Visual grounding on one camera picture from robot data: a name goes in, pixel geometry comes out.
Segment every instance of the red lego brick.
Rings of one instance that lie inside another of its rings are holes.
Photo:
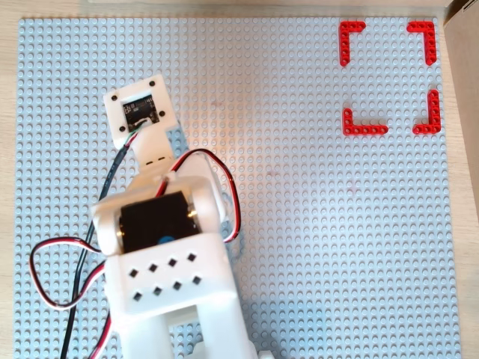
[[[364,21],[342,21],[339,24],[339,63],[345,67],[350,62],[350,33],[366,28]]]
[[[415,135],[434,135],[441,131],[441,109],[439,107],[439,92],[437,90],[431,90],[427,94],[427,112],[429,123],[412,127],[412,133]]]
[[[343,133],[346,136],[384,135],[388,130],[388,127],[383,125],[355,125],[351,109],[343,110]]]
[[[424,55],[428,66],[437,60],[436,54],[436,31],[432,21],[411,21],[407,25],[409,32],[422,32],[424,35]]]

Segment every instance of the wire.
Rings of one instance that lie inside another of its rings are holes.
[[[236,237],[238,237],[238,234],[240,233],[241,229],[241,209],[240,209],[240,199],[238,198],[238,191],[237,187],[234,183],[234,178],[233,175],[231,174],[230,170],[228,167],[222,162],[221,159],[219,159],[213,152],[210,150],[207,150],[205,148],[197,148],[195,150],[190,150],[186,153],[184,153],[177,161],[171,166],[170,171],[176,172],[180,169],[180,167],[183,165],[183,163],[186,161],[187,158],[189,158],[193,153],[198,153],[202,152],[209,156],[219,167],[222,168],[223,172],[225,172],[226,177],[228,178],[228,185],[230,186],[230,191],[232,194],[233,198],[233,205],[234,205],[234,228],[231,234],[223,239],[224,243],[229,243],[232,240],[234,240]],[[162,184],[159,187],[159,190],[162,188],[164,185],[164,180]]]
[[[60,237],[60,238],[55,238],[55,239],[47,239],[45,241],[42,241],[35,245],[33,250],[31,251],[30,258],[28,259],[28,266],[30,268],[30,273],[31,277],[33,278],[33,283],[35,287],[37,288],[37,291],[40,293],[40,296],[42,299],[53,309],[56,310],[67,310],[70,309],[71,307],[75,307],[76,304],[82,299],[83,295],[88,291],[88,289],[91,287],[91,285],[94,283],[96,279],[98,279],[104,272],[104,263],[99,264],[87,277],[85,280],[85,283],[83,284],[82,290],[80,293],[72,300],[69,301],[68,303],[58,303],[56,301],[53,301],[46,293],[45,290],[42,287],[42,284],[40,282],[40,279],[38,278],[37,271],[35,270],[35,263],[34,263],[34,255],[35,253],[45,247],[49,247],[51,245],[75,245],[77,247],[83,248],[85,251],[90,251],[93,253],[101,253],[100,250],[93,248],[91,245],[89,245],[87,242],[83,241],[80,238],[76,237]]]
[[[128,152],[129,146],[135,140],[136,138],[135,134],[137,134],[138,130],[139,128],[129,134],[128,138],[125,141],[125,145],[121,148],[121,150],[118,151],[115,157],[115,160],[113,161],[113,164],[110,167],[108,174],[106,175],[105,183],[103,184],[103,188],[102,188],[102,191],[100,192],[100,196],[98,197],[98,200],[102,200],[108,194],[108,190],[110,189],[110,185],[112,184],[113,177],[115,176],[115,173],[118,167],[120,166],[126,153]],[[95,226],[92,221],[90,222],[90,226],[88,227],[88,231],[87,231],[87,236],[85,238],[85,241],[87,243],[91,242],[94,231],[95,231]],[[80,253],[79,261],[75,270],[75,277],[73,279],[72,300],[74,300],[75,297],[78,295],[80,280],[82,278],[82,269],[85,263],[86,255],[87,255],[86,251],[82,251]],[[64,336],[63,346],[61,348],[60,359],[67,359],[68,346],[70,344],[70,339],[72,337],[73,324],[75,322],[75,315],[76,315],[76,308],[73,307],[70,309],[70,314],[68,316],[68,323],[67,323],[67,328],[65,329],[65,336]]]
[[[103,332],[100,335],[100,338],[98,339],[97,346],[95,346],[95,349],[91,352],[90,356],[88,359],[97,359],[100,357],[100,354],[102,353],[103,349],[106,347],[106,343],[108,342],[108,339],[112,333],[112,318],[110,317],[110,313],[108,313],[105,321],[105,326],[103,327]]]
[[[155,197],[163,196],[166,191],[166,186],[168,185],[168,178],[163,178],[162,183],[159,185],[158,191],[156,192]]]

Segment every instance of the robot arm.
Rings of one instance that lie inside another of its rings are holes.
[[[167,131],[178,122],[162,77],[104,100],[116,147],[138,131],[132,148],[139,174],[124,193],[92,209],[123,356],[173,358],[168,326],[199,319],[204,342],[188,358],[258,358],[220,234],[226,210],[218,178],[204,153],[188,153],[175,164]],[[261,352],[260,358],[272,356]]]

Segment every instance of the red wire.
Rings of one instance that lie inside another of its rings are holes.
[[[174,164],[171,166],[171,171],[178,171],[181,165],[186,161],[188,157],[190,157],[193,153],[202,152],[208,155],[218,166],[220,166],[225,172],[226,177],[228,178],[228,184],[230,186],[231,194],[233,197],[233,205],[234,205],[234,229],[233,232],[224,240],[225,243],[231,242],[233,239],[238,237],[241,229],[241,209],[240,209],[240,199],[238,198],[238,191],[237,187],[234,183],[233,175],[231,174],[228,167],[219,159],[213,152],[207,150],[205,148],[197,148],[195,150],[191,150],[189,152],[184,153]]]
[[[128,140],[128,142],[125,143],[125,146],[126,146],[126,147],[129,147],[129,146],[132,144],[132,142],[135,140],[136,136],[138,136],[138,133],[139,133],[139,132],[135,133],[135,134]]]
[[[45,290],[43,290],[42,284],[40,282],[40,279],[38,278],[37,271],[35,270],[35,263],[34,263],[34,255],[35,252],[37,252],[39,249],[43,247],[48,247],[50,245],[77,245],[79,247],[82,247],[86,249],[87,251],[91,251],[94,253],[101,253],[100,250],[92,247],[89,245],[87,242],[81,240],[80,238],[76,237],[59,237],[55,239],[47,239],[45,241],[42,241],[38,243],[37,245],[34,246],[33,250],[30,253],[30,257],[28,258],[28,266],[30,268],[30,273],[31,277],[33,279],[34,285],[37,288],[37,291],[40,293],[40,296],[42,299],[52,308],[56,310],[66,310],[70,309],[71,307],[74,307],[80,299],[82,299],[83,295],[87,292],[88,288],[90,285],[103,273],[104,269],[104,263],[99,264],[87,277],[85,280],[85,283],[83,284],[82,290],[80,290],[80,293],[78,296],[67,303],[57,303],[56,301],[53,301],[46,293]]]
[[[101,352],[106,346],[106,342],[108,341],[108,337],[111,331],[112,331],[112,318],[110,318],[110,314],[108,314],[108,316],[106,317],[105,326],[103,327],[102,335],[98,339],[97,346],[95,346],[95,349],[91,352],[88,359],[97,359],[100,356]]]
[[[166,187],[168,186],[168,178],[165,177],[161,183],[161,185],[159,185],[159,188],[158,188],[158,191],[156,192],[155,194],[155,197],[160,197],[160,196],[163,196],[165,191],[166,191]]]

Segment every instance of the wooden table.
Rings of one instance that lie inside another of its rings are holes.
[[[13,356],[13,208],[15,178],[15,107],[18,20],[27,17],[100,16],[439,16],[438,8],[275,7],[145,4],[89,4],[86,0],[2,0],[0,4],[0,358]],[[479,224],[472,194],[463,134],[444,34],[442,78],[451,191],[457,294],[464,359],[479,358]]]

